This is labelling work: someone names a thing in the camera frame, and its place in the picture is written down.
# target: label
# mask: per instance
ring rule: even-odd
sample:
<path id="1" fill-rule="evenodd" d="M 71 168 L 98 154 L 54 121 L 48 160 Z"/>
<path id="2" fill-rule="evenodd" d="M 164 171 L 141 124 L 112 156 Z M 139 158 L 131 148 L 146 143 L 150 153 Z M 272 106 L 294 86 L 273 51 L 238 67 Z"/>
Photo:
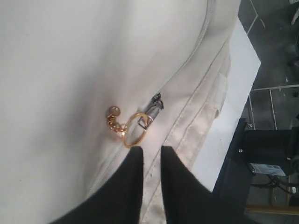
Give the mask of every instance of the label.
<path id="1" fill-rule="evenodd" d="M 269 165 L 269 164 L 258 164 L 258 163 L 250 163 L 255 169 L 255 173 L 258 174 L 268 174 L 274 176 L 285 176 L 284 171 L 280 166 L 277 165 Z"/>

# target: zipper pull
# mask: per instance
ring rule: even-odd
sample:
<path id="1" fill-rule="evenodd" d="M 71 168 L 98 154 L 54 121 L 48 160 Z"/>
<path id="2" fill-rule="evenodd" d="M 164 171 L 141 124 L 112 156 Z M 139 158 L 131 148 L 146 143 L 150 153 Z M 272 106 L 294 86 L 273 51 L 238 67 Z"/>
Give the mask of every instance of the zipper pull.
<path id="1" fill-rule="evenodd" d="M 155 118 L 158 116 L 161 110 L 164 109 L 164 103 L 161 100 L 161 94 L 157 93 L 152 99 L 151 102 L 147 105 L 144 110 L 144 113 L 149 117 L 147 124 L 144 122 L 143 118 L 140 118 L 138 125 L 144 130 L 148 130 L 149 126 L 153 123 Z"/>

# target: white table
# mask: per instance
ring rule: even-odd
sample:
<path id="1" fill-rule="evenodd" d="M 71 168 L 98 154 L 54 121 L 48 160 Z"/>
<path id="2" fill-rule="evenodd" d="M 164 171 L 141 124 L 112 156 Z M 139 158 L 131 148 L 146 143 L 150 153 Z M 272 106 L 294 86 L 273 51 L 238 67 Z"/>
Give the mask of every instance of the white table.
<path id="1" fill-rule="evenodd" d="M 210 191 L 214 189 L 261 64 L 239 20 L 230 40 L 230 55 L 228 92 L 221 114 L 213 122 L 192 168 L 196 178 Z"/>

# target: gold ring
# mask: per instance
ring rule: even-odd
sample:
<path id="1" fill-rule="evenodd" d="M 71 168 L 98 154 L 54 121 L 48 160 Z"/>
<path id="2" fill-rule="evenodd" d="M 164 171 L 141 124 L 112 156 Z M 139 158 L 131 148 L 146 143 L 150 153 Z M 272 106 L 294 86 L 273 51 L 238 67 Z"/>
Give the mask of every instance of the gold ring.
<path id="1" fill-rule="evenodd" d="M 146 134 L 146 130 L 144 129 L 142 134 L 139 136 L 139 138 L 136 141 L 134 141 L 131 144 L 129 144 L 127 142 L 128 129 L 130 128 L 133 120 L 135 120 L 136 118 L 143 118 L 145 125 L 148 125 L 148 123 L 149 123 L 149 117 L 145 113 L 136 113 L 132 117 L 130 117 L 129 121 L 125 124 L 125 126 L 123 128 L 124 131 L 122 132 L 122 141 L 123 141 L 123 144 L 125 145 L 125 147 L 127 147 L 127 148 L 131 148 L 132 146 L 138 145 L 139 142 L 142 141 L 142 139 L 145 137 L 145 134 Z"/>

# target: white fabric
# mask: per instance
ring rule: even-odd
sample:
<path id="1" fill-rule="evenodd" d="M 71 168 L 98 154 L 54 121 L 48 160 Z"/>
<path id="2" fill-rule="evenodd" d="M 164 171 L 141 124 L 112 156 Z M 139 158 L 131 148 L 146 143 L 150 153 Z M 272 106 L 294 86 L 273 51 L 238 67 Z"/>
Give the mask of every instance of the white fabric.
<path id="1" fill-rule="evenodd" d="M 221 109 L 239 0 L 2 0 L 0 219 L 48 223 L 95 192 L 128 150 L 106 126 L 161 91 L 144 149 L 141 222 L 164 221 L 159 149 L 190 167 Z"/>

